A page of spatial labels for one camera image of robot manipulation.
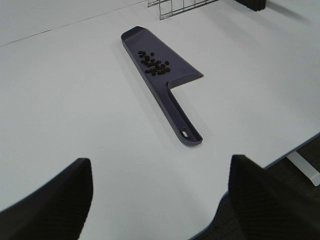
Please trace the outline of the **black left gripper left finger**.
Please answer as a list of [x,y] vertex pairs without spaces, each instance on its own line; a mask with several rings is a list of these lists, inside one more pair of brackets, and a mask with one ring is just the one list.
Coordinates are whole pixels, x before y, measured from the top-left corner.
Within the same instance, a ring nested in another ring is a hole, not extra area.
[[42,187],[0,212],[0,238],[77,240],[93,192],[91,161],[78,158]]

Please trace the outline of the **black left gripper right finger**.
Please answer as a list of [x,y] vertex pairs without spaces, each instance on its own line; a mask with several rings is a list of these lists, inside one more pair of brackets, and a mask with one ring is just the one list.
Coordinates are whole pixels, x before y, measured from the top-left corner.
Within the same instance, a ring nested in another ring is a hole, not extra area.
[[273,177],[245,155],[233,155],[228,194],[247,240],[318,240],[320,204]]

